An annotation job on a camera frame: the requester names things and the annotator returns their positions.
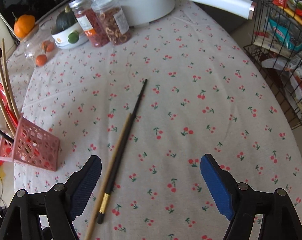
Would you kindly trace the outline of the large orange fruit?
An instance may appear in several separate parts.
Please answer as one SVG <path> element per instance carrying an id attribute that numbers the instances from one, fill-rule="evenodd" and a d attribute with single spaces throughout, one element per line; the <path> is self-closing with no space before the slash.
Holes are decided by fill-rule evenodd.
<path id="1" fill-rule="evenodd" d="M 12 14 L 15 18 L 14 33 L 19 39 L 23 39 L 34 28 L 36 19 L 32 15 L 24 14 L 22 16 L 16 17 L 13 12 Z"/>

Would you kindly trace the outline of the wooden chopsticks pair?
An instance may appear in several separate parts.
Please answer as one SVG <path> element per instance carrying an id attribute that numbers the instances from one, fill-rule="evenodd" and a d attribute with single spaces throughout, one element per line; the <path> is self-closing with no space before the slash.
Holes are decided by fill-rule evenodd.
<path id="1" fill-rule="evenodd" d="M 17 108 L 15 97 L 13 95 L 9 72 L 7 69 L 5 39 L 4 38 L 2 38 L 1 43 L 0 43 L 0 82 L 3 85 L 5 95 L 7 97 L 8 103 L 9 103 L 9 108 L 13 111 L 17 120 L 19 121 L 20 114 L 19 114 L 19 111 Z M 0 98 L 0 109 L 3 113 L 7 126 L 10 130 L 9 135 L 12 135 L 14 137 L 16 135 L 17 127 L 16 128 L 14 127 L 12 121 L 10 120 L 8 114 L 6 113 L 6 110 L 5 110 L 5 107 L 4 107 L 4 104 L 1 100 L 1 98 Z"/>

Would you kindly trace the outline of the brown wooden chopstick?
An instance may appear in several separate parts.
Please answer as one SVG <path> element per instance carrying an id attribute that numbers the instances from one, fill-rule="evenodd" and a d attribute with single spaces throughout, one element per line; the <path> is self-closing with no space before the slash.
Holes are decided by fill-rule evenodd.
<path id="1" fill-rule="evenodd" d="M 127 128 L 128 124 L 129 124 L 130 118 L 131 118 L 131 113 L 129 113 L 128 116 L 127 116 L 127 118 L 126 118 L 126 121 L 125 121 L 124 126 L 122 128 L 121 134 L 120 134 L 120 136 L 118 138 L 118 141 L 117 141 L 116 147 L 114 149 L 114 152 L 113 152 L 113 154 L 112 154 L 112 156 L 110 158 L 110 161 L 108 163 L 107 169 L 105 170 L 105 173 L 104 173 L 104 176 L 103 176 L 103 181 L 102 181 L 102 184 L 101 184 L 101 186 L 99 188 L 98 197 L 96 199 L 96 203 L 94 205 L 94 208 L 93 208 L 93 210 L 91 212 L 90 221 L 89 221 L 88 228 L 86 230 L 86 234 L 85 234 L 85 237 L 84 237 L 85 240 L 90 240 L 91 237 L 92 237 L 92 233 L 93 233 L 94 228 L 95 228 L 96 218 L 98 216 L 99 209 L 100 209 L 100 207 L 102 205 L 104 191 L 105 191 L 105 188 L 107 187 L 107 183 L 108 183 L 108 179 L 109 179 L 110 174 L 111 174 L 112 166 L 114 164 L 116 155 L 117 155 L 118 150 L 120 148 L 121 140 L 123 139 L 124 133 L 125 133 L 126 128 Z"/>

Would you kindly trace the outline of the black chopstick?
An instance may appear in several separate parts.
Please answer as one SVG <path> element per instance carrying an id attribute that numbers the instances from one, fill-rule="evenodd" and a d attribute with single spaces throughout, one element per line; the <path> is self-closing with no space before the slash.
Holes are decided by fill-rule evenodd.
<path id="1" fill-rule="evenodd" d="M 126 145 L 127 145 L 128 140 L 129 140 L 130 132 L 131 132 L 131 129 L 134 125 L 134 120 L 135 120 L 136 114 L 139 110 L 139 106 L 140 106 L 140 103 L 142 101 L 142 97 L 143 97 L 145 88 L 147 86 L 147 83 L 148 83 L 148 80 L 145 79 L 144 84 L 142 86 L 142 89 L 139 93 L 137 102 L 135 104 L 134 110 L 131 113 L 131 118 L 130 118 L 129 124 L 126 128 L 126 131 L 124 133 L 124 137 L 121 140 L 120 148 L 118 150 L 118 153 L 116 155 L 114 164 L 112 166 L 112 170 L 111 170 L 110 177 L 108 179 L 107 187 L 105 188 L 105 191 L 104 191 L 102 205 L 101 205 L 101 207 L 99 209 L 99 212 L 98 212 L 98 216 L 97 216 L 97 223 L 98 224 L 102 224 L 103 221 L 104 221 L 105 211 L 107 209 L 107 206 L 108 206 L 108 203 L 109 203 L 109 200 L 110 200 L 111 192 L 112 192 L 112 189 L 114 187 L 114 182 L 116 180 L 116 177 L 117 177 L 117 174 L 118 174 L 118 171 L 119 171 L 119 168 L 120 168 L 121 160 L 122 160 L 123 154 L 125 152 Z"/>

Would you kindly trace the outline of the white stacked bowls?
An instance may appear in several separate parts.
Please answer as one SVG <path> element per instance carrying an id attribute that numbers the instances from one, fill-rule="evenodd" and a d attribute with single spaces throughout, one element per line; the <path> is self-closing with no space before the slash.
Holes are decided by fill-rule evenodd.
<path id="1" fill-rule="evenodd" d="M 60 49 L 73 49 L 88 42 L 88 38 L 78 22 L 61 31 L 54 27 L 51 30 L 51 36 Z"/>

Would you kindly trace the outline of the dark green pumpkin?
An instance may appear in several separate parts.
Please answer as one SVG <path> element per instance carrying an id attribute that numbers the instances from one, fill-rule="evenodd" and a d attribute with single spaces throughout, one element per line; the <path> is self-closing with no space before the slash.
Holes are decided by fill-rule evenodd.
<path id="1" fill-rule="evenodd" d="M 68 29 L 77 23 L 77 18 L 74 12 L 71 10 L 69 5 L 67 5 L 64 10 L 57 16 L 56 27 L 59 32 Z"/>

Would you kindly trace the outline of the jar of dried fruit rings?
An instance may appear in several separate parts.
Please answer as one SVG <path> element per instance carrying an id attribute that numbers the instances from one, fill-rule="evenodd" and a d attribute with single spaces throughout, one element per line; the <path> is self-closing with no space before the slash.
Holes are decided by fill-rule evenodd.
<path id="1" fill-rule="evenodd" d="M 110 42 L 120 45 L 131 39 L 130 27 L 118 0 L 93 0 L 91 8 Z"/>

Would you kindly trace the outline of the jar of red dried fruit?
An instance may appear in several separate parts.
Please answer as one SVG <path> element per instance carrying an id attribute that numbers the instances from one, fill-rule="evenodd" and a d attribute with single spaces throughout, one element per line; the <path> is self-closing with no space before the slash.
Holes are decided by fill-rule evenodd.
<path id="1" fill-rule="evenodd" d="M 82 27 L 91 45 L 99 48 L 110 42 L 106 32 L 101 27 L 100 21 L 93 11 L 92 0 L 73 0 L 69 3 L 78 23 Z"/>

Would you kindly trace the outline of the cherry print tablecloth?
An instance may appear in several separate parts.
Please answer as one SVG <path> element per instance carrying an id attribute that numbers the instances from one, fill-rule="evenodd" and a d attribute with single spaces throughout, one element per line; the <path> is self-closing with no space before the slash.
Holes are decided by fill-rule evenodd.
<path id="1" fill-rule="evenodd" d="M 15 165 L 15 190 L 47 191 L 91 155 L 107 164 L 141 88 L 103 224 L 93 239 L 222 239 L 222 216 L 200 174 L 211 154 L 237 181 L 288 192 L 302 224 L 302 158 L 255 65 L 195 4 L 136 29 L 120 46 L 85 43 L 35 68 L 9 58 L 24 116 L 60 139 L 58 169 Z"/>

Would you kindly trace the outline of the pink perforated utensil basket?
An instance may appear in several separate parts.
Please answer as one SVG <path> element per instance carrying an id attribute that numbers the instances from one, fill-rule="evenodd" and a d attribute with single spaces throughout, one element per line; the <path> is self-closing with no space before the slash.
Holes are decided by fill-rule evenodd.
<path id="1" fill-rule="evenodd" d="M 0 161 L 28 164 L 49 171 L 57 170 L 60 140 L 23 116 L 13 142 L 0 140 Z"/>

